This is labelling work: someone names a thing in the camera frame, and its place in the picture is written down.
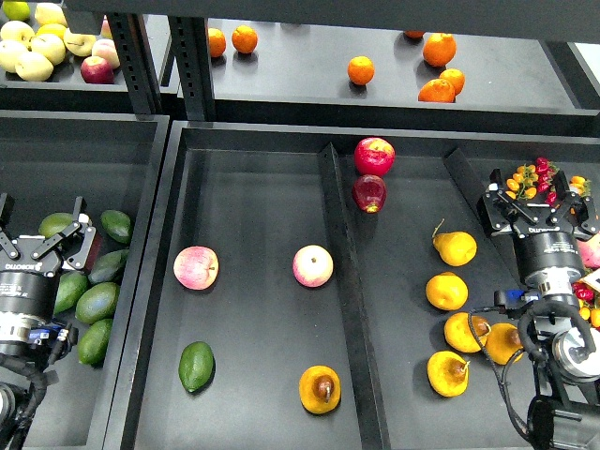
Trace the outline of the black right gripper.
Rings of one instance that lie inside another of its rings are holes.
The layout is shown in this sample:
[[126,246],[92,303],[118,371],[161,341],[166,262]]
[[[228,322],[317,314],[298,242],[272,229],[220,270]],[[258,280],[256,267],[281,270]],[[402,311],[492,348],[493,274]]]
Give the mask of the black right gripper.
[[500,169],[489,175],[488,189],[477,203],[477,213],[487,237],[505,237],[512,249],[519,280],[537,286],[545,280],[575,282],[585,275],[580,242],[599,232],[593,198],[570,190],[564,171],[553,178],[559,202],[526,202],[512,198]]

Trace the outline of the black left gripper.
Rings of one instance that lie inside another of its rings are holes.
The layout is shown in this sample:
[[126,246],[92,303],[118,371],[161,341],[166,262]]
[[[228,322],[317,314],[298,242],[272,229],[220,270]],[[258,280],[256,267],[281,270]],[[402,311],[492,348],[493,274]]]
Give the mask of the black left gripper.
[[84,273],[97,256],[97,229],[89,224],[87,203],[75,198],[73,223],[46,238],[9,237],[6,232],[14,199],[0,195],[1,313],[11,321],[47,323],[53,317],[59,278],[67,271]]

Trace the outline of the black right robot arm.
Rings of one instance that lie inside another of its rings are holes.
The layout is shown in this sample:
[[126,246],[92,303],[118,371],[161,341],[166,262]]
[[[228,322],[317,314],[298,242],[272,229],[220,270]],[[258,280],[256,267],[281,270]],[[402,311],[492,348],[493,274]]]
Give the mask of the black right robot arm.
[[475,209],[486,235],[508,236],[520,289],[499,291],[495,307],[517,320],[532,361],[535,394],[516,430],[534,449],[599,446],[599,333],[579,313],[574,283],[585,275],[579,243],[599,231],[591,196],[554,177],[553,205],[514,200],[500,170],[489,176]]

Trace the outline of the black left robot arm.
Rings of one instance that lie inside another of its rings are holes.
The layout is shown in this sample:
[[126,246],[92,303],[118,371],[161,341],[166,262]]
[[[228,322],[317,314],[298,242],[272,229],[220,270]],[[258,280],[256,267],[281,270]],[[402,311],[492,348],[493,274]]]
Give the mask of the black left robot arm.
[[49,367],[75,346],[78,331],[54,317],[59,278],[89,271],[101,237],[75,199],[71,221],[50,237],[7,230],[14,199],[1,195],[1,369],[26,386],[1,382],[1,447],[23,448],[35,413],[53,383]]

